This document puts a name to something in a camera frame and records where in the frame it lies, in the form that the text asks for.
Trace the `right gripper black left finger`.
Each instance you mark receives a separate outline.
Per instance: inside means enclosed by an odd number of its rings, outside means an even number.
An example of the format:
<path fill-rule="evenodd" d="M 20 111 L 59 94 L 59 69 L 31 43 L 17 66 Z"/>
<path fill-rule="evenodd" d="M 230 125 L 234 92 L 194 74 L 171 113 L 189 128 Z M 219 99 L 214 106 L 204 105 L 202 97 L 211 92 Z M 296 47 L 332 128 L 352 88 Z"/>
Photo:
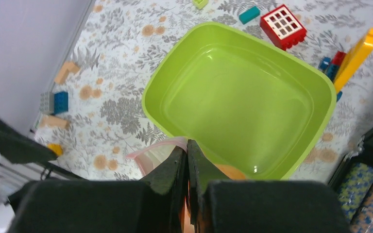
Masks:
<path fill-rule="evenodd" d="M 30 182 L 10 233 L 180 233 L 186 153 L 169 157 L 138 181 Z"/>

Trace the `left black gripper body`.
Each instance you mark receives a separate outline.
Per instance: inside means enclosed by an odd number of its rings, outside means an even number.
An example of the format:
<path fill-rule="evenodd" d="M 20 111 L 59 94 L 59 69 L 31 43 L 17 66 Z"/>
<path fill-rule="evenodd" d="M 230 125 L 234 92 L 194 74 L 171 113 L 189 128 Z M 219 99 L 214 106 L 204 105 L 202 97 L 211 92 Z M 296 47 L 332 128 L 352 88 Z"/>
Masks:
<path fill-rule="evenodd" d="M 48 162 L 57 158 L 51 149 L 18 133 L 0 120 L 0 155 L 13 164 Z"/>

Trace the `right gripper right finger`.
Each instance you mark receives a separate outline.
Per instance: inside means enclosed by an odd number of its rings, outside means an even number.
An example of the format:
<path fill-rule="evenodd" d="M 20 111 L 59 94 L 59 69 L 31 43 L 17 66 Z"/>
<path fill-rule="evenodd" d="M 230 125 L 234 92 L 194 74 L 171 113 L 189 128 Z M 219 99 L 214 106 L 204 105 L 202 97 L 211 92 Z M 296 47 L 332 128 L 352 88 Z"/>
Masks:
<path fill-rule="evenodd" d="M 348 233 L 335 192 L 316 181 L 232 180 L 187 143 L 190 221 L 198 233 Z"/>

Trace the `orange toy fruit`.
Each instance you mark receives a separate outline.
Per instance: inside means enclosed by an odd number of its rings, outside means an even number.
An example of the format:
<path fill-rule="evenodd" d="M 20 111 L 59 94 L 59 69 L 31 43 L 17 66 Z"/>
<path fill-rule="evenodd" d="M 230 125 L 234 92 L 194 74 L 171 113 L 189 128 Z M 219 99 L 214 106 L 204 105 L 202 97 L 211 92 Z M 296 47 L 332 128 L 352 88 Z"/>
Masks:
<path fill-rule="evenodd" d="M 246 176 L 239 169 L 230 165 L 215 164 L 215 166 L 227 177 L 233 180 L 245 180 Z"/>

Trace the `clear zip top bag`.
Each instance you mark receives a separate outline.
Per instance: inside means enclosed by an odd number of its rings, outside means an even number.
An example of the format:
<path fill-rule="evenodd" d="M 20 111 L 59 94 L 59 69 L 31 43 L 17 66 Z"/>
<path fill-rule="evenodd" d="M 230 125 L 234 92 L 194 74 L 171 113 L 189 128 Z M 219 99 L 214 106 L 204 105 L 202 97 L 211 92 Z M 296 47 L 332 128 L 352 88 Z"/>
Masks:
<path fill-rule="evenodd" d="M 166 138 L 148 147 L 129 153 L 126 158 L 136 162 L 142 176 L 146 176 L 164 162 L 175 148 L 187 152 L 188 139 L 184 136 Z"/>

